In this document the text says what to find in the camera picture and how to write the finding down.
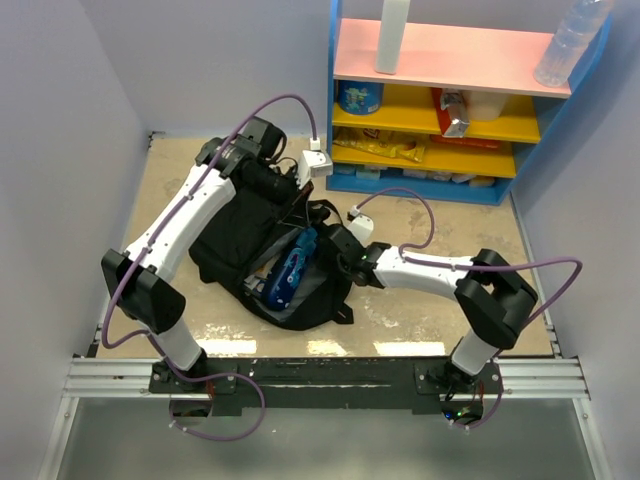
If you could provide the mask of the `blue pencil case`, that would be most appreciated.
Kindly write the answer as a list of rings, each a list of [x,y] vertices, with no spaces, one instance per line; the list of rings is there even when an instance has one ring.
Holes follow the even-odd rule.
[[[270,270],[262,291],[262,301],[271,310],[288,307],[309,267],[317,247],[318,232],[303,230]]]

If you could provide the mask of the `black student backpack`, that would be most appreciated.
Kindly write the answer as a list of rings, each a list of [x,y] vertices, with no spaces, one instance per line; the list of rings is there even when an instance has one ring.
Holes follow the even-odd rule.
[[[300,199],[276,205],[242,189],[204,227],[189,256],[198,267],[200,280],[217,283],[258,318],[284,330],[306,331],[328,322],[354,323],[352,308],[346,303],[352,283],[319,255],[319,240],[326,221],[337,208],[330,201]],[[313,227],[318,232],[317,247],[309,267],[287,308],[269,309],[262,291],[249,292],[244,280],[271,257],[280,256],[300,233]]]

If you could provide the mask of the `white coffee cover book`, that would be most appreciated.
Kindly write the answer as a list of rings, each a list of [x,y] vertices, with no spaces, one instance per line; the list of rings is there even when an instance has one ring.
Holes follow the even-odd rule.
[[[268,261],[266,261],[261,267],[259,267],[255,272],[247,276],[244,280],[244,287],[249,292],[258,292],[262,291],[264,283],[266,282],[271,270],[274,265],[277,263],[280,255],[277,254],[271,257]]]

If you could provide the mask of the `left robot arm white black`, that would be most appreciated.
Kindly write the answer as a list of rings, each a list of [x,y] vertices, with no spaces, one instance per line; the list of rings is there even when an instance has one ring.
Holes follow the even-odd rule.
[[[186,299],[171,282],[188,248],[206,224],[236,195],[232,173],[254,169],[269,173],[256,148],[264,146],[251,116],[223,139],[212,139],[198,153],[185,182],[152,225],[124,252],[108,250],[101,261],[110,300],[101,330],[107,349],[115,309],[142,324],[147,337],[172,370],[173,382],[185,392],[200,390],[207,380],[205,351],[193,338],[183,313]]]

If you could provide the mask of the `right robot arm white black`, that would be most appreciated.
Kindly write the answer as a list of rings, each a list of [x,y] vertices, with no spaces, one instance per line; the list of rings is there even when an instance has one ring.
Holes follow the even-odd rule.
[[[469,392],[485,365],[514,347],[538,301],[533,287],[490,249],[471,257],[407,254],[382,242],[365,247],[350,230],[333,225],[320,237],[319,255],[355,285],[410,289],[457,302],[470,330],[431,375],[451,393]]]

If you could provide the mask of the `yellow chips bag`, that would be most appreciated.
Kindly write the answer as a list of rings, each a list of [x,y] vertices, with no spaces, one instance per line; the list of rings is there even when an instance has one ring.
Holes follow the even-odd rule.
[[[425,134],[351,127],[339,127],[333,136],[334,145],[414,163],[422,161],[428,140]]]

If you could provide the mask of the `blue round tin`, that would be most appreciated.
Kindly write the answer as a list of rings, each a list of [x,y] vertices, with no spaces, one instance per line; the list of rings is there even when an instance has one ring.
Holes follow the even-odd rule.
[[[364,116],[380,109],[384,93],[382,83],[339,80],[337,86],[337,103],[346,113]]]

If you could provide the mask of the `red flat packet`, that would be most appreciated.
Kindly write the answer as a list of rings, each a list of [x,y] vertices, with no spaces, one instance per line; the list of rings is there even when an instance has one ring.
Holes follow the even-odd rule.
[[[430,135],[429,138],[433,143],[450,147],[497,150],[502,146],[501,141],[490,139],[444,137],[442,135]]]

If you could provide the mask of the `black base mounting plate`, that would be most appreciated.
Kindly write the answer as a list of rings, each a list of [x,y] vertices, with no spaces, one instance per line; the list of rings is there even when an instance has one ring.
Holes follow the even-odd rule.
[[[496,365],[470,377],[445,357],[209,358],[177,376],[152,366],[149,390],[177,401],[177,410],[239,416],[273,409],[389,409],[476,420],[484,401],[503,390]]]

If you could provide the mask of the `colourful wooden shelf unit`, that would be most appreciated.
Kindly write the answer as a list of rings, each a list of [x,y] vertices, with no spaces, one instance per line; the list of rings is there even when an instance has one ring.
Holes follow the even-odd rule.
[[[380,23],[346,18],[333,1],[329,13],[327,133],[339,127],[373,128],[437,134],[432,88],[508,94],[500,118],[476,122],[472,138],[499,140],[497,150],[432,144],[420,163],[375,156],[332,145],[340,164],[381,168],[366,178],[336,172],[326,181],[330,190],[374,193],[389,189],[396,196],[409,190],[433,200],[499,205],[529,166],[543,156],[551,134],[565,120],[583,82],[596,69],[612,21],[606,19],[567,83],[547,88],[533,71],[552,36],[549,33],[410,23],[406,26],[398,71],[384,75],[374,69]],[[352,115],[337,103],[339,80],[384,85],[380,109]]]

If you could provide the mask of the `white plastic tub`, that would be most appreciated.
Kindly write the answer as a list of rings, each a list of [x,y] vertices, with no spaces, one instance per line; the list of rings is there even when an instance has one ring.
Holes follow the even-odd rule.
[[[463,98],[471,121],[489,122],[500,117],[509,95],[484,91],[464,91]]]

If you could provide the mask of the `white tall bottle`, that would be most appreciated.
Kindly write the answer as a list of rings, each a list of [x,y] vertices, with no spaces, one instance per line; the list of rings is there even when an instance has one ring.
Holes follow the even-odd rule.
[[[383,2],[375,71],[394,75],[397,71],[410,0],[385,0]]]

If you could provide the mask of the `clear plastic water bottle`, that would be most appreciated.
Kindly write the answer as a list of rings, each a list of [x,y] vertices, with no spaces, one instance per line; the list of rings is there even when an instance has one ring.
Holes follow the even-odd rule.
[[[534,69],[535,80],[546,87],[564,85],[613,6],[612,0],[574,1]]]

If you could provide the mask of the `aluminium rail frame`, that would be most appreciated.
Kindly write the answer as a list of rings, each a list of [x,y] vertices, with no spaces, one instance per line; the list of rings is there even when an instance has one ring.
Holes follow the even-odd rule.
[[[401,410],[269,409],[245,439],[224,423],[197,438],[149,390],[153,361],[76,358],[42,479],[610,479],[614,472],[577,358],[499,361],[500,406],[471,431]]]

